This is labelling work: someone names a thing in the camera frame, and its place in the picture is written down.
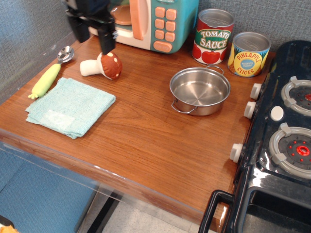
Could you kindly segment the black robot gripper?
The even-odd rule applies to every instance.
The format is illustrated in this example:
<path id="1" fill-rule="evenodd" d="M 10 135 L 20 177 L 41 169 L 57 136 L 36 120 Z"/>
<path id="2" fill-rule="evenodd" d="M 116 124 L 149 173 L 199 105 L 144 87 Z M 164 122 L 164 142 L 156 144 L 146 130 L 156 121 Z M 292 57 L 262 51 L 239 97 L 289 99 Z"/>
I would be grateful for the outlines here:
<path id="1" fill-rule="evenodd" d="M 115 48 L 118 32 L 108 9 L 109 0 L 65 0 L 64 3 L 69 24 L 80 43 L 90 38 L 88 26 L 99 25 L 97 32 L 103 55 Z"/>

